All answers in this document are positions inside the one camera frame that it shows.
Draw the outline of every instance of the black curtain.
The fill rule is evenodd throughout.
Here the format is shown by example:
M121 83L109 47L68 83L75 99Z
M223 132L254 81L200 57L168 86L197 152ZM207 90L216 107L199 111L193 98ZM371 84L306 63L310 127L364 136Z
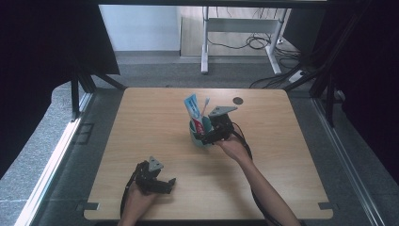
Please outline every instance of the black curtain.
M374 0L334 67L343 111L399 183L399 13Z
M96 5L3 1L0 7L0 176L72 71L120 74Z

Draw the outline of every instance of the gray floor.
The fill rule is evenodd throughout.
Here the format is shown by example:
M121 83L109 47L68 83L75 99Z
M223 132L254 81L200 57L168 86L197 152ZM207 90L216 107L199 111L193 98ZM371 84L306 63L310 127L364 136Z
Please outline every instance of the gray floor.
M128 87L247 88L257 79L270 76L272 70L264 58L220 57L210 59L208 75L200 74L196 57L170 55L117 54L121 76L112 77ZM81 130L67 151L52 185L44 197L33 225L94 225L83 217L97 168L105 148L123 91L95 79L99 87ZM334 217L306 220L307 225L370 225L327 132L320 122L312 100L307 96L311 84L289 93L296 117L310 148L315 166L333 206ZM41 171L56 146L71 116L69 84L53 93L53 104L21 156L0 183L0 222L13 225ZM366 185L386 225L399 225L399 188L374 153L335 105L336 130L359 176ZM169 222L168 225L214 225L214 222ZM233 225L233 222L217 222ZM255 225L255 222L235 222Z

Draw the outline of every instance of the white wall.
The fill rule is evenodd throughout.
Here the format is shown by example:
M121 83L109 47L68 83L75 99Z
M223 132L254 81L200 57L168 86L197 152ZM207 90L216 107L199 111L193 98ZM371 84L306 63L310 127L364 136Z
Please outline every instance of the white wall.
M114 51L179 51L178 7L101 5Z

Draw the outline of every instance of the metal frame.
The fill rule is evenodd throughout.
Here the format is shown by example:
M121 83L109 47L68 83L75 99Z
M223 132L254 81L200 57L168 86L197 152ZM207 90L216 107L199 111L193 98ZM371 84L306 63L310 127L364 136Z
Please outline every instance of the metal frame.
M338 136L334 127L332 127L329 121L324 117L326 113L324 112L324 108L320 103L320 100L312 98L312 103L317 111L321 123L323 124L323 127L326 129L327 134L332 141L334 151L337 154L341 165L343 166L343 169L346 172L346 175L348 176L348 179L359 198L360 204L363 207L367 218L370 220L373 226L385 225L375 205L375 202L370 195L370 192L361 181L361 178L359 177L359 174L356 171L352 160L350 159L345 147L343 146L340 137Z
M43 173L41 174L38 182L33 188L32 193L29 196L29 199L26 201L23 211L18 217L15 225L30 225L36 216L38 209L40 207L41 201L44 198L47 189L53 181L54 176L56 175L56 171L58 169L59 164L61 163L65 152L67 151L74 133L76 132L79 124L81 123L82 117L84 115L85 110L88 107L88 103L91 100L92 94L86 93L81 102L80 102L80 114L74 121L71 121L67 124L64 133L62 134L61 139L56 145L46 167L44 168Z
M203 40L200 71L208 73L208 32L234 32L234 33L273 33L270 46L265 50L275 74L281 74L281 69L274 56L279 33L284 25L284 18L287 8L283 9L277 20L269 19L230 19L230 18L209 18L209 7L203 7Z

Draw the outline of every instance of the toothbrush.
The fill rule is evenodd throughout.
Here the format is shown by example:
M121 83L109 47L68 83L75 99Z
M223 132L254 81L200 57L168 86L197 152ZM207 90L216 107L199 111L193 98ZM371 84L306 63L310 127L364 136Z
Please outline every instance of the toothbrush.
M200 113L200 116L201 116L201 117L203 117L203 113L205 113L205 108L206 108L206 106L208 105L210 99L211 99L211 98L209 98L209 97L207 97L207 98L205 99L205 106L203 107L202 112Z

